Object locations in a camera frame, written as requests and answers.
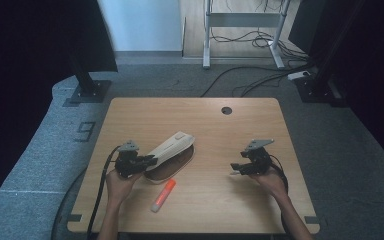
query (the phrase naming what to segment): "white wall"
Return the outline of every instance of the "white wall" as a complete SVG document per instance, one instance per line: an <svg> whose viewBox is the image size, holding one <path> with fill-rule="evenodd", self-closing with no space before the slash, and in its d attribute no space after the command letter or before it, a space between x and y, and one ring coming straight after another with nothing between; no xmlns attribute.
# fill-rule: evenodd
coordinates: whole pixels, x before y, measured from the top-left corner
<svg viewBox="0 0 384 240"><path fill-rule="evenodd" d="M114 51L181 51L179 0L98 0Z"/></svg>

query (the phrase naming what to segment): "highlighter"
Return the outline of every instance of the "highlighter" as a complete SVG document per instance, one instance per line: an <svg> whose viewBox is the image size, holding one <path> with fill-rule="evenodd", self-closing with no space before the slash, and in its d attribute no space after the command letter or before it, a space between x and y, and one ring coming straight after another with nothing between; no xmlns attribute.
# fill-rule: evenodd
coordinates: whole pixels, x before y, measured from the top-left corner
<svg viewBox="0 0 384 240"><path fill-rule="evenodd" d="M167 184L164 186L164 189L161 191L160 195L158 195L157 199L155 199L154 203L152 204L151 211L158 212L160 210L161 206L163 205L164 201L167 199L168 195L170 194L171 190L176 185L176 181L174 179L168 180Z"/></svg>

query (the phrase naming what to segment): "gray carpet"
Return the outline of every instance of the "gray carpet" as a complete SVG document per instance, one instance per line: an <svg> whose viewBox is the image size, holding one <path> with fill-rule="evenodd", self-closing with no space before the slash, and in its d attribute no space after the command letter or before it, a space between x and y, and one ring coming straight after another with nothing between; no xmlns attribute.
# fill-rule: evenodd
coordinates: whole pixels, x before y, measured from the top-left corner
<svg viewBox="0 0 384 240"><path fill-rule="evenodd" d="M199 97L220 73L236 66L213 64L210 70L204 70L200 64L123 64L119 73L91 73L94 80L111 80L112 85L103 103L82 103L77 107L63 107L77 86L76 79L56 84L47 115L0 188L0 239L51 238L61 201L88 165L112 98ZM232 97L235 87L273 73L261 69L231 71L205 97ZM267 83L270 86L261 86L245 97L279 100L320 221L321 230L315 238L384 239L382 148L349 108L302 103L293 82L283 79L279 87L272 86L276 83ZM233 96L238 97L241 90L237 89ZM90 129L92 123L89 136L85 128ZM81 180L82 176L62 204L55 239L85 239L84 234L70 233L66 228ZM158 239L151 235L124 237Z"/></svg>

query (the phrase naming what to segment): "wooden tabletop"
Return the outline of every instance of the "wooden tabletop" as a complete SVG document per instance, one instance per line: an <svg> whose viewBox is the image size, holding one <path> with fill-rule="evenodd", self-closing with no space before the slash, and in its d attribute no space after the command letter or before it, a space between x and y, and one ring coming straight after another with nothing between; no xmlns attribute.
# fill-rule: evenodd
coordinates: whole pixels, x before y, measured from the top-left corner
<svg viewBox="0 0 384 240"><path fill-rule="evenodd" d="M224 114L224 107L230 108L231 114ZM177 131L196 138L193 159L174 176L177 184L157 213L150 208L164 184L139 179L120 209L120 232L283 233L274 199L249 177L229 175L230 163L249 162L240 152L252 139L274 139L265 149L280 160L298 214L304 222L305 217L315 218L276 99L116 98L109 107L72 210L81 219L69 222L69 230L86 232L102 168L114 147L134 140L139 155L146 155ZM100 229L106 202L105 189L94 232ZM319 231L318 224L306 225L311 233Z"/></svg>

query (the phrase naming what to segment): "person's left hand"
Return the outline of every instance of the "person's left hand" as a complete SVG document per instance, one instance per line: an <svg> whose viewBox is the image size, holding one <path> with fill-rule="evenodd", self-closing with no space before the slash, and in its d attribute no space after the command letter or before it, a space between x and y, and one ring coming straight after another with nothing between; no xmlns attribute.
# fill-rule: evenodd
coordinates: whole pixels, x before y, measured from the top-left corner
<svg viewBox="0 0 384 240"><path fill-rule="evenodd" d="M108 190L108 205L120 207L121 203L129 196L133 184L142 176L142 173L133 174L130 178L123 178L114 169L106 176Z"/></svg>

